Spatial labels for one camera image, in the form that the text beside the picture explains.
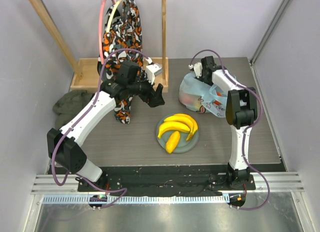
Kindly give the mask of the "light blue cartoon plastic bag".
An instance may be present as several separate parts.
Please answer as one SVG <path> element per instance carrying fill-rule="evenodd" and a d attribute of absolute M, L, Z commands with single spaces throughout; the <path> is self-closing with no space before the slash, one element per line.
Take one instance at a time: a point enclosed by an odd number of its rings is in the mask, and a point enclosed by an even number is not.
<path fill-rule="evenodd" d="M 196 78 L 194 72 L 188 73 L 179 87 L 179 101 L 191 111 L 212 113 L 218 118 L 225 118 L 228 91 L 239 90 L 240 83 L 227 70 L 222 69 L 213 72 L 212 82 L 213 85 L 205 84 Z M 213 103 L 215 91 L 223 97 L 221 105 Z"/>

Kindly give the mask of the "yellow fake banana bunch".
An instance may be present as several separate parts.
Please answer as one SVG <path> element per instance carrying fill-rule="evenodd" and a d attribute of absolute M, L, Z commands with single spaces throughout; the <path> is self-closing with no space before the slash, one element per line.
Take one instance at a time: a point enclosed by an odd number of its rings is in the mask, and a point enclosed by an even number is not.
<path fill-rule="evenodd" d="M 198 131 L 198 124 L 190 115 L 177 113 L 163 120 L 163 123 L 158 127 L 157 138 L 160 139 L 168 131 L 188 133 L 185 140 L 189 141 Z"/>

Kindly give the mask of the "yellow fake mango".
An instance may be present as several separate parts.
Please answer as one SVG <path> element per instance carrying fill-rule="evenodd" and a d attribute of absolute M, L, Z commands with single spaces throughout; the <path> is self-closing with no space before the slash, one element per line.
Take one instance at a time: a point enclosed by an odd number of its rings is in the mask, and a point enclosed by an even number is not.
<path fill-rule="evenodd" d="M 171 154 L 179 144 L 181 135 L 179 131 L 174 131 L 170 137 L 168 138 L 166 144 L 165 144 L 165 150 L 167 153 Z"/>

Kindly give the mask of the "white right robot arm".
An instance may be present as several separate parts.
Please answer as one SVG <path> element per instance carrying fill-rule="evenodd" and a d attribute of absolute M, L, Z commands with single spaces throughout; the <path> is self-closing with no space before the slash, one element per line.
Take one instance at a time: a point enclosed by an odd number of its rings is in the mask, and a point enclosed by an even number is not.
<path fill-rule="evenodd" d="M 224 66 L 217 66 L 212 56 L 200 63 L 200 80 L 218 86 L 227 95 L 225 118 L 231 128 L 231 156 L 225 182 L 230 189 L 240 189 L 250 180 L 248 153 L 251 126 L 258 117 L 256 91 L 239 83 Z"/>

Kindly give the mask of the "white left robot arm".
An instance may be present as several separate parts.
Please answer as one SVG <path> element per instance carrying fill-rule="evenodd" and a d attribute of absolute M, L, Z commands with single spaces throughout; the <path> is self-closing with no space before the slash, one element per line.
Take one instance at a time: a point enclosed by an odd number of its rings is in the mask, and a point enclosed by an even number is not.
<path fill-rule="evenodd" d="M 163 68 L 150 62 L 145 70 L 137 63 L 124 61 L 115 78 L 106 79 L 92 100 L 69 123 L 47 133 L 48 156 L 53 163 L 60 164 L 71 174 L 89 180 L 89 186 L 100 192 L 107 184 L 103 171 L 91 162 L 82 145 L 100 120 L 116 108 L 117 104 L 130 96 L 139 96 L 149 107 L 164 105 L 163 85 L 154 89 L 155 78 Z"/>

